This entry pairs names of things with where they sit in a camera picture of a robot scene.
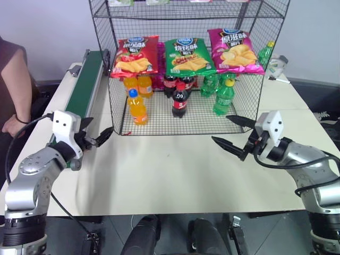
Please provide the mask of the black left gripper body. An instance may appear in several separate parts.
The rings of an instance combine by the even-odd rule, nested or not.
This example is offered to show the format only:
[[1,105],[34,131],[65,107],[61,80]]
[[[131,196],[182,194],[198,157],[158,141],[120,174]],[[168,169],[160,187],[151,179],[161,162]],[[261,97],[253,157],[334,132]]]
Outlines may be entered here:
[[75,142],[82,151],[90,150],[97,146],[97,141],[94,138],[87,136],[86,131],[80,131],[74,135]]

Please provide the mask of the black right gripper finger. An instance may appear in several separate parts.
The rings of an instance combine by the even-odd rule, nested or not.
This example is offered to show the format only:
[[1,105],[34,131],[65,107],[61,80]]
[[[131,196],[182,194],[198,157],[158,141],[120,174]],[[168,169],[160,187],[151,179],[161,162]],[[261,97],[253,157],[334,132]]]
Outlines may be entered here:
[[223,138],[219,138],[215,136],[212,136],[211,138],[216,144],[218,144],[225,151],[237,156],[241,161],[245,160],[247,153],[243,149],[233,145],[230,141],[225,140]]
[[227,115],[226,118],[228,120],[230,120],[231,122],[233,122],[236,125],[239,125],[241,127],[246,127],[246,128],[250,128],[250,129],[254,129],[255,128],[255,120],[246,118],[244,116],[238,116],[238,115]]

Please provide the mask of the person's bare hand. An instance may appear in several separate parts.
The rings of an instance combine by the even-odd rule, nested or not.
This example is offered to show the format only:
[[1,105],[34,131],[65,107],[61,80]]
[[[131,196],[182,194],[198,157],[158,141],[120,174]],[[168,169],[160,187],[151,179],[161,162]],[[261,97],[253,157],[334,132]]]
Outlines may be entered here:
[[16,114],[13,114],[3,125],[2,133],[7,133],[11,137],[15,137],[19,134],[19,137],[23,136],[25,131],[20,132],[20,130],[26,125],[26,123],[21,122]]

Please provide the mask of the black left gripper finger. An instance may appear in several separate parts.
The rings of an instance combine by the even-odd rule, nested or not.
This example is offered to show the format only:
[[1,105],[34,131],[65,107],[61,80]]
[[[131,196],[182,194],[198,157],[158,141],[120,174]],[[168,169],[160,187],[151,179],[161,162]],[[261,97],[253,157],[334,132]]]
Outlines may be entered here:
[[82,130],[86,129],[89,126],[89,124],[92,122],[93,119],[94,119],[93,117],[82,118],[81,122],[80,122],[79,130],[82,131]]
[[110,136],[112,135],[113,131],[114,131],[114,127],[113,126],[104,129],[100,133],[100,135],[97,138],[94,139],[93,145],[95,147],[100,147],[101,145],[103,145],[110,138]]

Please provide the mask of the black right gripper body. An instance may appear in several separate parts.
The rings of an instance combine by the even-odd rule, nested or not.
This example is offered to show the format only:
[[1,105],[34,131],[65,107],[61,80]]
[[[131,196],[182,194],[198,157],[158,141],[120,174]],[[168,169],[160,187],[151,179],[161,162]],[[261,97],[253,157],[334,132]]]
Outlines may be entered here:
[[263,131],[261,135],[259,135],[256,130],[253,130],[248,137],[248,141],[246,142],[243,150],[248,154],[259,156],[264,150],[267,141],[268,131]]

